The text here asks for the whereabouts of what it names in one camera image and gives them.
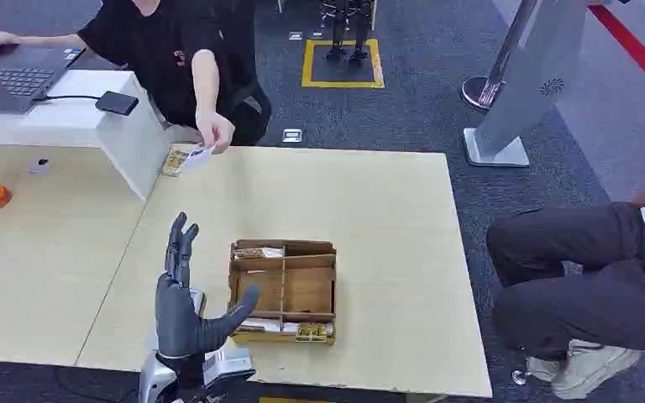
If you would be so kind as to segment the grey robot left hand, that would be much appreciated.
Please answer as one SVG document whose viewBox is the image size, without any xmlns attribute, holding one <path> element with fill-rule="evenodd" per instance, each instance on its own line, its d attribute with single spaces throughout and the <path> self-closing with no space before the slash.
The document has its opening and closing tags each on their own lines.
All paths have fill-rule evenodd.
<svg viewBox="0 0 645 403">
<path fill-rule="evenodd" d="M 260 298 L 260 286 L 253 284 L 224 315 L 205 319 L 196 313 L 190 293 L 190 262 L 199 227 L 193 223 L 184 229 L 186 220 L 187 215 L 180 212 L 172 223 L 165 251 L 165 272 L 160 275 L 155 291 L 158 350 L 168 358 L 218 350 L 250 316 Z"/>
</svg>

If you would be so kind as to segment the person's left hand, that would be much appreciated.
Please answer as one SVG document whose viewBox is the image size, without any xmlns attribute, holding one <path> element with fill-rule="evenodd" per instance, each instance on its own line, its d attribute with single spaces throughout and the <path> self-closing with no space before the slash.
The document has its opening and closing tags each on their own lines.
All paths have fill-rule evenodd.
<svg viewBox="0 0 645 403">
<path fill-rule="evenodd" d="M 221 154 L 231 145 L 235 126 L 224 116 L 216 112 L 197 111 L 196 123 L 202 143 L 211 150 L 211 154 Z"/>
</svg>

